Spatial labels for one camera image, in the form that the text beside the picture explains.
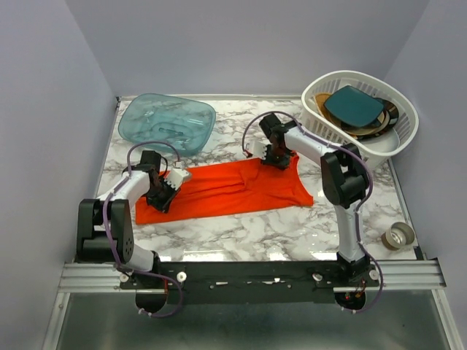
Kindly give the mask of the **clear blue plastic tub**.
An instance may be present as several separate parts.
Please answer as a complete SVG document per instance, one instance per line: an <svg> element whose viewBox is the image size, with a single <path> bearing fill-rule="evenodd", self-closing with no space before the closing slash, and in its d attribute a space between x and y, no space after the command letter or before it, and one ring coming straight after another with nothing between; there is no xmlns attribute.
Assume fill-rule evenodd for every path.
<svg viewBox="0 0 467 350"><path fill-rule="evenodd" d="M137 96L121 117L118 132L133 144L157 141L150 149L171 152L168 143L181 156L198 154L208 142L216 121L212 106L200 101L145 93Z"/></svg>

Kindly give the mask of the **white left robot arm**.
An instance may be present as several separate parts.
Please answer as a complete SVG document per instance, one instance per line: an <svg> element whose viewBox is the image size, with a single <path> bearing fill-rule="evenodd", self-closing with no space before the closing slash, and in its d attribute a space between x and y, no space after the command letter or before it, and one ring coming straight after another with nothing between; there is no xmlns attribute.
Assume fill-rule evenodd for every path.
<svg viewBox="0 0 467 350"><path fill-rule="evenodd" d="M136 272L146 288L161 282L155 252L135 243L131 210L143 198L156 211L166 214L191 174L182 168L161 173L162 157L145 150L135 166L122 172L120 181L103 195L80 202L77 219L76 259L85 263L116 263Z"/></svg>

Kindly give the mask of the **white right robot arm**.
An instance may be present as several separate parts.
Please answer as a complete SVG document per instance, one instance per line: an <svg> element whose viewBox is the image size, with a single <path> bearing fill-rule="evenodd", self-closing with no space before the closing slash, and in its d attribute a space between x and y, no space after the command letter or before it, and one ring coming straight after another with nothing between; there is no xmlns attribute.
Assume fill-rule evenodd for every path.
<svg viewBox="0 0 467 350"><path fill-rule="evenodd" d="M321 182L326 199L333 204L339 229L337 280L346 286L362 277L359 264L368 264L369 253L361 241L360 208L373 190L371 172L354 144L335 144L316 136L295 119L283 123L280 111L259 116L260 129L269 140L261 147L262 163L281 170L291 163L297 151L315 162L321 170Z"/></svg>

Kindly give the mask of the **orange t shirt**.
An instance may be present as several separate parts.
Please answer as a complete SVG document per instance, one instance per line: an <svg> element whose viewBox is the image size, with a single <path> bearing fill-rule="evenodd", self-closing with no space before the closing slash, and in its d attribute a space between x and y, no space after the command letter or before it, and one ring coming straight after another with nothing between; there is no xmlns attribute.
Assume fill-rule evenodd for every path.
<svg viewBox="0 0 467 350"><path fill-rule="evenodd" d="M297 154L292 155L285 170L264 165L258 158L189 168L192 178L181 186L166 214L145 198L136 202L136 224L310 207L314 199L299 179L298 160Z"/></svg>

